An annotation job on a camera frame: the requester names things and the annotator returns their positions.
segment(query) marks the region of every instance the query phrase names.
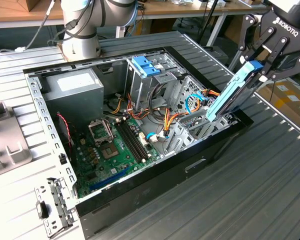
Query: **green circuit board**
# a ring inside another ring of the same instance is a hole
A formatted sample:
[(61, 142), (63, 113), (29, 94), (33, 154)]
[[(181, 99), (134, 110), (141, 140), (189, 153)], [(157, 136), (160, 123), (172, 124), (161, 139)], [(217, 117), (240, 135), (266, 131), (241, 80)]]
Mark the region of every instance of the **green circuit board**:
[[(126, 122), (133, 129), (132, 131), (135, 135), (141, 132), (134, 119), (128, 119)], [(148, 144), (143, 148), (151, 156), (145, 162), (136, 161), (134, 155), (124, 142), (124, 137), (118, 132), (116, 125), (111, 124), (110, 126), (114, 137), (113, 141), (105, 141), (99, 146), (95, 145), (88, 127), (86, 132), (72, 137), (75, 144), (75, 147), (73, 147), (75, 153), (73, 154), (76, 157), (75, 164), (73, 163), (72, 166), (77, 177), (76, 190), (79, 198), (90, 194), (91, 186), (97, 183), (102, 183), (102, 181), (116, 175), (120, 175), (120, 177), (127, 176), (160, 159), (157, 151)], [(95, 131), (93, 131), (94, 134), (99, 137), (107, 135), (105, 129), (97, 128)]]

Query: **blue pcie slot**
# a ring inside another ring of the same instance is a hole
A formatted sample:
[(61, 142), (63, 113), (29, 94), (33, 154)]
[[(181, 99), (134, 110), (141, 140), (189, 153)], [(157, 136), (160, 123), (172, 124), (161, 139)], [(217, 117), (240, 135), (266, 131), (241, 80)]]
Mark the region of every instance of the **blue pcie slot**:
[(89, 187), (90, 191), (100, 189), (100, 188), (106, 186), (107, 184), (118, 180), (119, 178), (123, 177), (126, 174), (126, 172), (129, 170), (129, 168), (130, 167), (127, 167), (125, 170), (122, 170), (121, 172), (118, 172), (103, 181), (100, 181), (100, 182), (97, 182), (97, 183), (91, 185)]

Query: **blue drive bay bracket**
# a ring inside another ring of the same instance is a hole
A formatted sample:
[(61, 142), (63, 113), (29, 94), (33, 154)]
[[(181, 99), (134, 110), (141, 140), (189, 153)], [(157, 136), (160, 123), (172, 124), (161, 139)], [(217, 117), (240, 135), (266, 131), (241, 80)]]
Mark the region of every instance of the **blue drive bay bracket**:
[(150, 77), (161, 73), (161, 71), (156, 69), (152, 65), (152, 62), (146, 59), (144, 56), (133, 57), (132, 63), (145, 77)]
[(233, 94), (240, 88), (242, 88), (246, 80), (249, 79), (251, 74), (258, 72), (264, 66), (257, 60), (246, 62), (239, 71), (232, 77), (225, 89), (222, 91), (221, 95), (216, 98), (214, 103), (208, 109), (206, 113), (206, 118), (213, 122), (218, 114), (218, 111), (227, 103)]

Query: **robotiq logo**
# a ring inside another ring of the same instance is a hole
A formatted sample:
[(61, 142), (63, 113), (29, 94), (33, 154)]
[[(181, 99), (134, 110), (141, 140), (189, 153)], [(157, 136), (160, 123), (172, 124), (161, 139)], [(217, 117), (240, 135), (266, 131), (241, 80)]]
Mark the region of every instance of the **robotiq logo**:
[(287, 30), (289, 33), (291, 33), (295, 38), (299, 35), (299, 32), (294, 30), (291, 26), (286, 24), (284, 21), (280, 19), (280, 17), (277, 17), (276, 20), (272, 22), (273, 24), (278, 24), (281, 27), (283, 27), (285, 30)]

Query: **metal workbench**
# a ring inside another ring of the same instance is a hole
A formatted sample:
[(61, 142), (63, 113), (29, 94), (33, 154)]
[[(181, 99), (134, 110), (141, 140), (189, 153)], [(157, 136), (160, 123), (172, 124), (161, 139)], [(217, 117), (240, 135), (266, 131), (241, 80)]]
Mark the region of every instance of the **metal workbench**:
[[(222, 89), (231, 73), (178, 32), (101, 41), (106, 56), (173, 46)], [(57, 169), (22, 69), (64, 62), (57, 47), (0, 53), (0, 101), (12, 106), (35, 161), (0, 175), (0, 240), (45, 240), (35, 185)], [(256, 96), (254, 121), (217, 162), (95, 236), (97, 240), (289, 239), (300, 237), (300, 131)], [(56, 239), (84, 239), (79, 221)]]

